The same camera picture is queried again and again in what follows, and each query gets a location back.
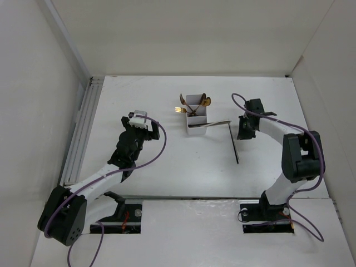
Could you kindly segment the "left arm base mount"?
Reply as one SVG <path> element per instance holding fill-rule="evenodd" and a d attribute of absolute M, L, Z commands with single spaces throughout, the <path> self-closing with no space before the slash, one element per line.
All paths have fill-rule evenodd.
<path fill-rule="evenodd" d="M 104 193 L 86 211 L 84 233 L 139 234 L 143 201 L 124 198 L 112 191 Z"/>

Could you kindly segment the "gold fork green handle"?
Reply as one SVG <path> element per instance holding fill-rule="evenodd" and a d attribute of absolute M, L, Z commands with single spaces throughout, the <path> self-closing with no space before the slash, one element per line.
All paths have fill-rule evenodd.
<path fill-rule="evenodd" d="M 175 107 L 175 112 L 177 112 L 177 113 L 186 113 L 188 115 L 191 114 L 191 112 L 189 112 L 186 108 L 183 108 L 183 107 Z"/>

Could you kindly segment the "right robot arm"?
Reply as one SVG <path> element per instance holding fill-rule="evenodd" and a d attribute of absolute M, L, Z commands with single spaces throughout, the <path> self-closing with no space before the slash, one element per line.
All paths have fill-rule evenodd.
<path fill-rule="evenodd" d="M 270 136 L 281 144 L 281 175 L 263 191 L 257 203 L 240 205 L 243 221 L 274 221 L 289 214 L 287 203 L 307 181 L 324 173 L 320 135 L 297 125 L 282 122 L 275 113 L 265 112 L 261 99 L 244 103 L 245 113 L 239 116 L 238 140 L 251 140 L 256 132 Z"/>

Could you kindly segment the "gold spoon green handle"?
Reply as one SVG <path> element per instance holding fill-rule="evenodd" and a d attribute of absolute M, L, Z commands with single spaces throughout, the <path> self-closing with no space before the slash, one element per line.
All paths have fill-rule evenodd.
<path fill-rule="evenodd" d="M 211 105 L 211 98 L 206 97 L 204 104 L 202 105 L 203 107 L 207 107 Z"/>

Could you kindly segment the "silver chopstick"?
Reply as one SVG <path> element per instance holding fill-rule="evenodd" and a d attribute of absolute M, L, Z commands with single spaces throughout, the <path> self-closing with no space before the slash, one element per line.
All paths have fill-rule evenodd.
<path fill-rule="evenodd" d="M 218 125 L 224 125 L 224 124 L 229 124 L 231 121 L 219 121 L 219 122 L 212 122 L 212 123 L 208 123 L 206 125 L 203 125 L 204 127 L 211 127 L 211 126 L 218 126 Z"/>
<path fill-rule="evenodd" d="M 206 124 L 206 126 L 212 126 L 212 125 L 218 125 L 218 124 L 224 124 L 224 123 L 229 123 L 230 120 L 222 120 L 222 121 L 217 121 L 217 122 L 211 122 Z"/>

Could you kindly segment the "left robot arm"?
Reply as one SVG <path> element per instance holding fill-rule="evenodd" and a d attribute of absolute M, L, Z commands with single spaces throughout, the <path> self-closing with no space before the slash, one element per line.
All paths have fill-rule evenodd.
<path fill-rule="evenodd" d="M 119 135 L 116 148 L 107 164 L 83 181 L 64 187 L 56 186 L 50 193 L 39 221 L 38 229 L 48 239 L 55 239 L 70 246 L 78 239 L 85 227 L 87 208 L 101 195 L 144 168 L 158 158 L 138 166 L 136 161 L 144 142 L 159 140 L 165 134 L 163 126 L 145 112 L 131 112 L 122 117 L 124 132 Z"/>

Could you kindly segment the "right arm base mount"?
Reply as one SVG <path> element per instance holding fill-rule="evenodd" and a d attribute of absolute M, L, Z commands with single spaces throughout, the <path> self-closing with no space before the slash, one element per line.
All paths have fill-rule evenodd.
<path fill-rule="evenodd" d="M 259 202 L 240 203 L 238 219 L 244 234 L 293 234 L 290 210 L 286 205 L 263 207 Z"/>

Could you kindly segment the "dark grey chopstick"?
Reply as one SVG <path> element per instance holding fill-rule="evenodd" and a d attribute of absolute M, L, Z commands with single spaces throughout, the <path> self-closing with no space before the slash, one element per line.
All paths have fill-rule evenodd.
<path fill-rule="evenodd" d="M 235 140 L 234 140 L 234 135 L 233 135 L 232 127 L 231 127 L 231 122 L 229 122 L 228 126 L 229 126 L 229 131 L 230 131 L 231 142 L 232 142 L 233 149 L 234 149 L 234 155 L 235 155 L 236 163 L 239 164 L 239 155 L 238 155 L 236 143 L 235 143 Z"/>
<path fill-rule="evenodd" d="M 208 127 L 210 123 L 199 123 L 195 125 L 188 125 L 188 128 Z"/>

